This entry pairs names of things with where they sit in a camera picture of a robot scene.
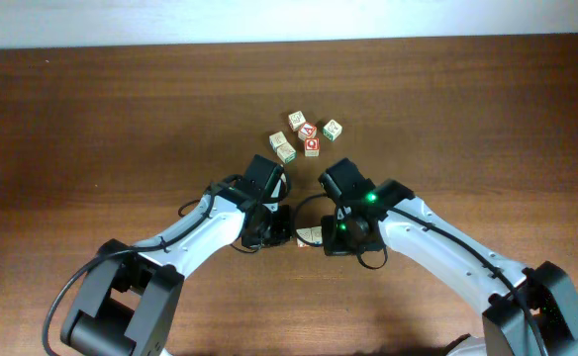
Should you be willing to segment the red edged number block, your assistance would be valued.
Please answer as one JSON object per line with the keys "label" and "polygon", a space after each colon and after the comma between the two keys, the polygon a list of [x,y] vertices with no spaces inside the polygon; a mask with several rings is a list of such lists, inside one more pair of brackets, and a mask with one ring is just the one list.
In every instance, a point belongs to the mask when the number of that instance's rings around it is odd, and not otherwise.
{"label": "red edged number block", "polygon": [[312,230],[310,228],[299,228],[297,233],[297,245],[299,247],[307,247],[313,243]]}

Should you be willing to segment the green edged wooden block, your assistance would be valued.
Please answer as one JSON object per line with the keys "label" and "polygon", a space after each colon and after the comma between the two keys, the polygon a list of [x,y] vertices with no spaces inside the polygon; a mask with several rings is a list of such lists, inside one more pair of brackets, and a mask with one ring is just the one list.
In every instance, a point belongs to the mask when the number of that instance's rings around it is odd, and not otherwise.
{"label": "green edged wooden block", "polygon": [[336,120],[329,120],[323,126],[323,135],[330,141],[335,141],[342,133],[343,126]]}

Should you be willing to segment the blue edged number block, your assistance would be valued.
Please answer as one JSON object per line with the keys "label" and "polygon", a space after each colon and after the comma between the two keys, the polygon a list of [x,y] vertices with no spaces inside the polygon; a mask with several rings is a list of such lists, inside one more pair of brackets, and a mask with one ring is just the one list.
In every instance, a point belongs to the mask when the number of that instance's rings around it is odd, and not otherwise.
{"label": "blue edged number block", "polygon": [[323,243],[322,228],[319,225],[311,227],[308,237],[309,237],[308,241],[310,243],[315,245],[321,245]]}

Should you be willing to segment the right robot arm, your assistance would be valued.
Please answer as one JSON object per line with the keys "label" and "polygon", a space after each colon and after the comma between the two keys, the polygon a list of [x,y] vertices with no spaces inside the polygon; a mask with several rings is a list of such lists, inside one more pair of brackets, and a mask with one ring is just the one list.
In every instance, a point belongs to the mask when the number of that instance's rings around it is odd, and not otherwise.
{"label": "right robot arm", "polygon": [[375,185],[347,158],[319,178],[335,211],[323,218],[325,251],[400,253],[436,276],[480,313],[483,334],[452,355],[578,355],[578,293],[569,275],[487,248],[449,224],[403,184]]}

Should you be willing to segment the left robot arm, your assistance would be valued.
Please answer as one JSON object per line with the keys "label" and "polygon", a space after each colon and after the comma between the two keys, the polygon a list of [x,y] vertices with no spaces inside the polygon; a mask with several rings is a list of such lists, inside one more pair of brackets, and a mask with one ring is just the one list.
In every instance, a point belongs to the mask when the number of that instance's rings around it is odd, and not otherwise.
{"label": "left robot arm", "polygon": [[157,235],[117,239],[73,276],[82,284],[60,340],[83,355],[164,355],[184,282],[215,252],[286,242],[290,191],[282,165],[256,155],[244,174],[210,184],[195,208]]}

